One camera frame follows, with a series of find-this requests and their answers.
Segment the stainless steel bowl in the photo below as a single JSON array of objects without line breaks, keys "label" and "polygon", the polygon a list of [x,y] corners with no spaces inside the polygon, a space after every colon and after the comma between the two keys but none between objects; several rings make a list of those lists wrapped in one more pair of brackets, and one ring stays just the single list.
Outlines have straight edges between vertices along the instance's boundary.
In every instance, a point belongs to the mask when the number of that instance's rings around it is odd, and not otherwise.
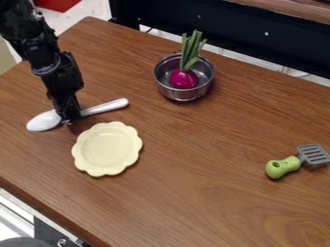
[{"label": "stainless steel bowl", "polygon": [[197,86],[191,89],[176,89],[170,84],[170,75],[175,69],[179,68],[180,56],[181,54],[175,54],[166,57],[154,68],[154,77],[160,93],[177,101],[190,101],[204,96],[208,92],[214,77],[213,64],[208,59],[200,56],[200,60],[192,68],[199,78]]}]

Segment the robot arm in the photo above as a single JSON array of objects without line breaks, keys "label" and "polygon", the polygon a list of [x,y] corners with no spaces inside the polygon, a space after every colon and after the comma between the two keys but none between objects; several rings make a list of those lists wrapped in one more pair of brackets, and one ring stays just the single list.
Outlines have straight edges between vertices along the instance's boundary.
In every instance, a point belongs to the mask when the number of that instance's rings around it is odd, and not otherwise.
[{"label": "robot arm", "polygon": [[75,93],[84,86],[73,55],[61,52],[54,30],[28,0],[0,0],[0,35],[39,76],[64,123],[78,119]]}]

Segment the yellow plate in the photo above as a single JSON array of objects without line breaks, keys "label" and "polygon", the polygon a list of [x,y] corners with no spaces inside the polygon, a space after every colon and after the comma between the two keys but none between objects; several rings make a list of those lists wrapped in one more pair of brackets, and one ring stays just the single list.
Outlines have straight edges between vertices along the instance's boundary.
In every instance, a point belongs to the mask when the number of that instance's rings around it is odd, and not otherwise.
[{"label": "yellow plate", "polygon": [[98,123],[84,131],[72,148],[75,166],[92,177],[117,175],[139,158],[142,140],[120,122]]}]

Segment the spatula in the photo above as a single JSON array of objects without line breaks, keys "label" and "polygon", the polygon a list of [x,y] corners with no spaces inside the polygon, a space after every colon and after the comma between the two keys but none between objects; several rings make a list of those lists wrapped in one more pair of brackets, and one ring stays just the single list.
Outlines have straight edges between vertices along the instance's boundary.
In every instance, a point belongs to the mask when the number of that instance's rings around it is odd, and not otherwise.
[{"label": "spatula", "polygon": [[280,178],[283,175],[297,171],[302,162],[309,165],[321,165],[330,162],[329,154],[319,144],[309,144],[298,147],[299,156],[290,156],[283,160],[270,160],[265,171],[271,178]]}]

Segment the red object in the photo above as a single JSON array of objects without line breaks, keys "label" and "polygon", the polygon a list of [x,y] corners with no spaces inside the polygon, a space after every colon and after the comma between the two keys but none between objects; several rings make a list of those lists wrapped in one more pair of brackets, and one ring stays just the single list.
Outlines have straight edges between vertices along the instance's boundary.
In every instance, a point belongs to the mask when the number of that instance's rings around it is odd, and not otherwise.
[{"label": "red object", "polygon": [[81,0],[34,0],[34,3],[36,6],[63,13],[80,1]]},{"label": "red object", "polygon": [[170,76],[170,83],[177,89],[191,89],[197,85],[198,77],[193,70],[176,69]]}]

